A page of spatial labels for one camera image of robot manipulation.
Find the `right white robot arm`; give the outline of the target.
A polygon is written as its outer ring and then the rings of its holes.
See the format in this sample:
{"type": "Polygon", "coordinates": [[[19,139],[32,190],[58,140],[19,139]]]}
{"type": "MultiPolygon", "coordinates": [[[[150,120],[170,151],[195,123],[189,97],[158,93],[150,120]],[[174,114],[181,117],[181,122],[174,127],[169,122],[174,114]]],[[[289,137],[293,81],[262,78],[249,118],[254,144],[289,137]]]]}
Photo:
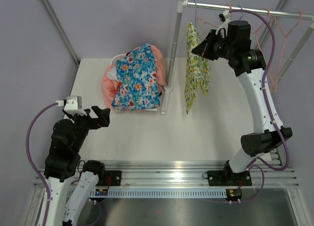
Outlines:
{"type": "Polygon", "coordinates": [[[260,50],[251,49],[251,26],[231,20],[207,37],[192,53],[209,60],[226,59],[241,83],[250,106],[253,132],[240,139],[241,148],[222,170],[207,171],[210,186],[251,186],[249,168],[266,153],[292,136],[277,115],[266,79],[266,64],[260,50]]]}

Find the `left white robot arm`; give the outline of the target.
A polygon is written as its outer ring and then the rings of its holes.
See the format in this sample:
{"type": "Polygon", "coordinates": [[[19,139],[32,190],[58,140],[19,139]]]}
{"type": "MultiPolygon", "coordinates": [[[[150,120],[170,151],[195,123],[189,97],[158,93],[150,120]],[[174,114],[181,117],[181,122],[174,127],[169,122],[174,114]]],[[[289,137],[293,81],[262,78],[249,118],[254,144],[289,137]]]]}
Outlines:
{"type": "Polygon", "coordinates": [[[106,180],[105,166],[99,161],[87,161],[78,185],[67,198],[81,157],[79,151],[90,130],[108,127],[110,109],[92,106],[85,115],[66,114],[67,119],[53,127],[51,146],[45,160],[44,176],[48,181],[44,218],[46,226],[75,226],[91,190],[106,180]]]}

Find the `blue floral skirt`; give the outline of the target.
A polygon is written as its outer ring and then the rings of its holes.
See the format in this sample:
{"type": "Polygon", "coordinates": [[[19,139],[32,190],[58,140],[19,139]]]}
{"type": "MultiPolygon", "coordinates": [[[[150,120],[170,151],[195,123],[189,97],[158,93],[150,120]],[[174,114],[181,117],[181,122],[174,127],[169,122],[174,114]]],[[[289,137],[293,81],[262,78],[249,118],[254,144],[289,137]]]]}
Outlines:
{"type": "Polygon", "coordinates": [[[150,44],[129,52],[115,63],[119,84],[112,107],[123,110],[150,110],[160,106],[155,57],[150,44]]]}

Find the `yellow lemon print skirt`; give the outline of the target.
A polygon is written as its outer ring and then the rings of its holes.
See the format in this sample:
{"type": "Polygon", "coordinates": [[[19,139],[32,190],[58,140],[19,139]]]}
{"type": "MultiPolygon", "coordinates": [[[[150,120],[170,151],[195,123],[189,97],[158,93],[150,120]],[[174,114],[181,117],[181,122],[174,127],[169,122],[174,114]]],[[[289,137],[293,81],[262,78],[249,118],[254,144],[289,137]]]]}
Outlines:
{"type": "Polygon", "coordinates": [[[193,22],[186,30],[186,75],[185,75],[185,111],[189,113],[194,104],[198,91],[209,93],[210,66],[208,60],[195,55],[192,50],[200,44],[200,35],[193,22]]]}

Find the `white skirt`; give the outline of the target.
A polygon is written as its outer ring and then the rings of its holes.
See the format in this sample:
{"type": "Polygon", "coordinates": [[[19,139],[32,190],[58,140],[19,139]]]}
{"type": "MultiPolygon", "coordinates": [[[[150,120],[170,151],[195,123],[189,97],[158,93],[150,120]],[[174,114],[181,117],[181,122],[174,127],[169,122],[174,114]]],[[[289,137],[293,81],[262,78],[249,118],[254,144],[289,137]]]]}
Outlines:
{"type": "MultiPolygon", "coordinates": [[[[114,80],[114,81],[118,81],[117,79],[117,71],[116,71],[116,66],[115,65],[112,65],[112,68],[109,69],[108,73],[107,73],[107,76],[109,79],[111,80],[114,80]]],[[[152,109],[145,109],[146,111],[153,111],[153,112],[156,112],[157,111],[157,108],[152,108],[152,109]]]]}

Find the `pink skirt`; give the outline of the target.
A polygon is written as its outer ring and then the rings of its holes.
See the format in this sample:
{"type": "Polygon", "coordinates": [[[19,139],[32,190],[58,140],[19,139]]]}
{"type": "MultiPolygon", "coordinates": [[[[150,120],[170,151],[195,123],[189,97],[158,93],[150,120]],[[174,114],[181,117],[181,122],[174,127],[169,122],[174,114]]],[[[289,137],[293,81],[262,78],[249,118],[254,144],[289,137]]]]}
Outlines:
{"type": "MultiPolygon", "coordinates": [[[[164,57],[161,53],[161,51],[154,45],[150,44],[154,57],[155,57],[155,62],[156,62],[156,71],[157,71],[157,82],[158,82],[158,89],[159,89],[159,97],[162,95],[162,89],[164,86],[166,86],[165,82],[165,63],[164,63],[164,57]]],[[[107,73],[109,69],[112,68],[112,64],[107,68],[103,81],[101,83],[102,91],[103,91],[103,96],[104,96],[104,101],[105,101],[105,106],[110,109],[114,109],[112,107],[112,101],[119,90],[119,84],[118,82],[111,80],[108,78],[107,73]]]]}

